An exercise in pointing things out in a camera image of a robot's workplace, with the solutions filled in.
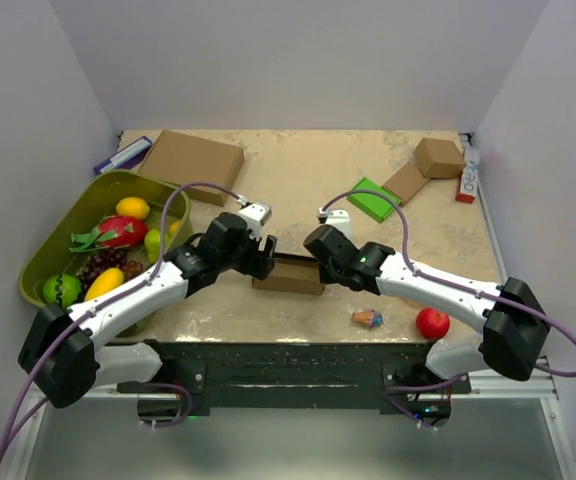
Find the brown cardboard box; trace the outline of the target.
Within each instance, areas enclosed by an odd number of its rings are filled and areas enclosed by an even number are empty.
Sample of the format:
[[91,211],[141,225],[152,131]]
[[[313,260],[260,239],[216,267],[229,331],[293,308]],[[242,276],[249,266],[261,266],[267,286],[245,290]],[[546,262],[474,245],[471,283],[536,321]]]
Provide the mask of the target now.
[[325,284],[320,281],[319,263],[309,256],[276,253],[274,268],[265,280],[252,279],[257,290],[320,296]]

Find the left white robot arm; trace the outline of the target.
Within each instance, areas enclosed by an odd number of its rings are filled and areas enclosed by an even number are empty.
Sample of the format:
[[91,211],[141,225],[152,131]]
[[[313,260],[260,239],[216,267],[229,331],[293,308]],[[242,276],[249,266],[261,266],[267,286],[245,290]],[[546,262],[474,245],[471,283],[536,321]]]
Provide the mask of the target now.
[[103,380],[168,390],[175,380],[171,363],[149,346],[123,353],[110,341],[158,309],[213,285],[226,271],[266,279],[277,244],[274,236],[262,235],[271,215],[263,203],[223,212],[196,245],[186,242],[172,249],[111,292],[68,308],[45,305],[33,320],[19,365],[56,408],[72,405]]

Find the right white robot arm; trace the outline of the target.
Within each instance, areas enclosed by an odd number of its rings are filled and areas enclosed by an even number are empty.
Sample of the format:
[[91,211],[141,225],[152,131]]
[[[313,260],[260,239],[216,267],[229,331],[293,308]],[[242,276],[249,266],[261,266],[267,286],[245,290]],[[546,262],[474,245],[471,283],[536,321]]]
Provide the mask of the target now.
[[326,284],[412,300],[472,330],[431,346],[424,362],[413,369],[420,390],[434,393],[453,377],[485,369],[516,381],[531,377],[550,328],[537,316],[542,309],[524,282],[510,278],[500,286],[417,267],[379,243],[358,248],[325,224],[306,237],[304,247],[319,263]]

